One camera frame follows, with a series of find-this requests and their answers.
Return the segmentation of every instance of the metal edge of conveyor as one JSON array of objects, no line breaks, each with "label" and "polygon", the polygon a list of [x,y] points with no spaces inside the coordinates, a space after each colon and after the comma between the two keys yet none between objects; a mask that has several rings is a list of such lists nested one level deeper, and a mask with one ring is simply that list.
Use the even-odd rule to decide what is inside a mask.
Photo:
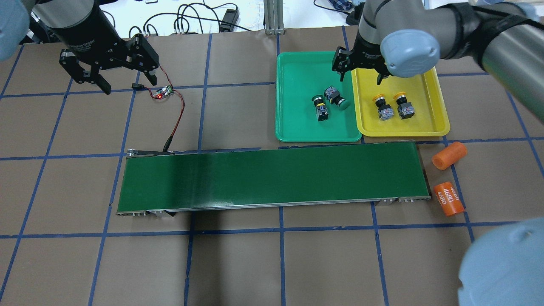
[{"label": "metal edge of conveyor", "polygon": [[341,200],[341,201],[312,201],[312,202],[292,202],[292,203],[270,203],[270,204],[251,204],[251,205],[225,205],[216,207],[203,207],[203,208],[191,208],[191,209],[165,209],[165,210],[148,210],[148,211],[124,211],[116,212],[117,216],[146,216],[155,215],[157,217],[171,217],[176,212],[184,211],[204,211],[204,210],[227,210],[227,209],[247,209],[247,208],[262,208],[262,207],[278,207],[278,206],[301,206],[301,205],[318,205],[318,204],[341,204],[341,203],[369,203],[377,202],[377,205],[388,205],[391,203],[408,203],[421,200],[429,200],[431,196],[424,197],[401,197],[401,198],[383,198],[383,199],[355,199],[355,200]]}]

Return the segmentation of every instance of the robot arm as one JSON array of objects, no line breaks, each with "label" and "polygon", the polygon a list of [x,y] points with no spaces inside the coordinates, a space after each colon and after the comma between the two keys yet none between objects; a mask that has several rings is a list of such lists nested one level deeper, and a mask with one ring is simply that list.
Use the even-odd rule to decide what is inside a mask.
[{"label": "robot arm", "polygon": [[[17,18],[21,15],[25,17],[25,24],[15,25],[24,32],[20,35],[20,31],[10,29],[14,27],[13,24],[0,23],[0,33],[7,28],[9,31],[6,32],[14,35],[11,40],[21,40],[28,29],[28,14],[35,12],[66,45],[67,49],[60,52],[59,63],[74,81],[97,84],[103,92],[110,94],[112,87],[99,71],[123,66],[143,72],[151,84],[157,84],[154,71],[159,67],[158,54],[141,34],[136,34],[130,41],[122,40],[101,11],[98,1],[7,0],[0,4],[3,11],[7,6],[12,6],[19,12],[14,20],[21,19]],[[0,40],[7,47],[10,43],[16,46],[18,42],[6,42],[1,35]],[[9,51],[0,53],[6,56],[13,52]],[[79,62],[90,65],[90,70],[83,69]]]},{"label": "robot arm", "polygon": [[544,122],[544,26],[530,6],[448,4],[425,10],[420,0],[367,0],[351,51],[338,47],[332,70],[374,69],[378,84],[411,77],[439,59],[472,56]]}]

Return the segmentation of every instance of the plastic tray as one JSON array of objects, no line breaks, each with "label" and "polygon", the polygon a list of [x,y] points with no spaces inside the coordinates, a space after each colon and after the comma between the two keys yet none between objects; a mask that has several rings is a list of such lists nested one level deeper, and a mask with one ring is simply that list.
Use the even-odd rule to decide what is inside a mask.
[{"label": "plastic tray", "polygon": [[[356,69],[351,72],[355,94],[355,112],[359,131],[370,137],[392,136],[444,136],[449,132],[449,120],[440,91],[438,76],[433,68],[411,78],[389,77],[376,85],[378,73],[370,69]],[[401,120],[393,96],[406,92],[406,97],[415,109],[412,118]],[[372,98],[384,94],[395,116],[381,121],[378,108]]]},{"label": "plastic tray", "polygon": [[[277,58],[276,137],[283,142],[356,142],[353,87],[331,71],[334,52],[285,52]],[[326,102],[329,119],[317,121],[311,98],[336,87],[351,105],[341,111]]]}]

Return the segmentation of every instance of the tiled surface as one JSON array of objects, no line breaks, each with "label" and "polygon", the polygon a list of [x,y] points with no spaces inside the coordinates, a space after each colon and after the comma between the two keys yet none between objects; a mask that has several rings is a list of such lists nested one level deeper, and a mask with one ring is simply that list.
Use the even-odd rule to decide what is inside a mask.
[{"label": "tiled surface", "polygon": [[279,235],[195,236],[188,305],[280,305]]},{"label": "tiled surface", "polygon": [[62,103],[62,96],[2,98],[0,157],[45,155]]},{"label": "tiled surface", "polygon": [[86,305],[100,238],[21,241],[2,306]]},{"label": "tiled surface", "polygon": [[287,304],[383,305],[373,244],[369,230],[285,233]]},{"label": "tiled surface", "polygon": [[182,305],[186,236],[106,239],[93,305]]},{"label": "tiled surface", "polygon": [[380,241],[389,305],[459,305],[459,267],[471,244],[465,229],[383,230]]},{"label": "tiled surface", "polygon": [[[276,52],[333,50],[344,31],[352,45],[356,30],[288,29],[279,46],[263,31],[151,38],[174,85],[191,87],[180,88],[187,106],[170,149],[315,145],[274,136]],[[133,93],[137,73],[116,69],[103,75],[122,92],[72,84],[60,113],[60,49],[26,45],[0,97],[0,306],[456,305],[471,235],[544,216],[543,125],[471,58],[437,67],[450,134],[415,139],[431,187],[453,182],[466,214],[447,218],[432,199],[116,216],[121,150],[161,150],[180,101]],[[0,63],[1,87],[15,57]],[[364,139],[391,140],[405,139]],[[437,170],[431,156],[456,140],[468,155]]]}]

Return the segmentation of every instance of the black connector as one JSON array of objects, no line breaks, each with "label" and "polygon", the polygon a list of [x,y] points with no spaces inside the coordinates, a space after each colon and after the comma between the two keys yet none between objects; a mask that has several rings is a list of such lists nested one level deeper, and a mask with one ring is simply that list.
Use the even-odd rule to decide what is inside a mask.
[{"label": "black connector", "polygon": [[234,30],[234,25],[238,23],[240,17],[240,12],[238,9],[227,9],[225,16],[223,16],[223,21],[219,26],[219,32],[232,32]]},{"label": "black connector", "polygon": [[145,90],[145,87],[142,84],[139,84],[139,83],[132,83],[132,89],[133,90]]}]

